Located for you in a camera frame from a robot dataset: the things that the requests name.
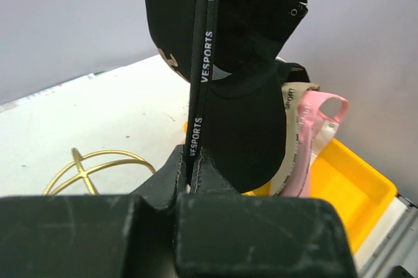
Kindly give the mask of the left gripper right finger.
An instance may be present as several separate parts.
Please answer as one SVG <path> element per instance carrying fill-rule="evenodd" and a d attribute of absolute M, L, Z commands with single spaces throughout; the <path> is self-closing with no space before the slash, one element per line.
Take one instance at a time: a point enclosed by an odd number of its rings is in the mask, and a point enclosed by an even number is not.
<path fill-rule="evenodd" d="M 356 277 L 344 225 L 317 198 L 242 196 L 201 149 L 176 201 L 179 277 Z"/>

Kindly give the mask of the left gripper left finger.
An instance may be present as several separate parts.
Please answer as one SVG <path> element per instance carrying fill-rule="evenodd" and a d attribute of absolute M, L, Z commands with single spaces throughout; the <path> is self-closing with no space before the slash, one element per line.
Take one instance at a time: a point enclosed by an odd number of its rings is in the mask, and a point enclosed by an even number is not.
<path fill-rule="evenodd" d="M 1 199 L 2 277 L 175 277 L 183 148 L 128 194 Z"/>

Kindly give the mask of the pink cap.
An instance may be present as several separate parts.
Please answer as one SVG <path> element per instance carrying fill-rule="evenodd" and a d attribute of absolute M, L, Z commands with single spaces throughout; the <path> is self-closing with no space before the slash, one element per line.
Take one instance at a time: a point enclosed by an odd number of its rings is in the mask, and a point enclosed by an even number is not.
<path fill-rule="evenodd" d="M 340 108 L 333 116 L 321 111 L 330 99 L 337 100 Z M 311 191 L 311 166 L 320 152 L 332 141 L 349 108 L 345 98 L 332 93 L 309 90 L 298 106 L 299 145 L 292 174 L 281 191 L 281 196 L 307 198 Z"/>

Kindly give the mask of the black cap gold logo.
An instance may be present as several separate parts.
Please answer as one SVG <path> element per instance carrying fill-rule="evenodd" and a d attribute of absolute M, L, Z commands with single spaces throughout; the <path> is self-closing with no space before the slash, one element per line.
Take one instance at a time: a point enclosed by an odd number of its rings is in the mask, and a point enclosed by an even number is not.
<path fill-rule="evenodd" d="M 208 152 L 240 193 L 270 181 L 283 163 L 281 87 L 293 63 L 276 57 L 308 0 L 146 0 L 150 35 L 165 63 L 190 83 L 188 178 Z"/>

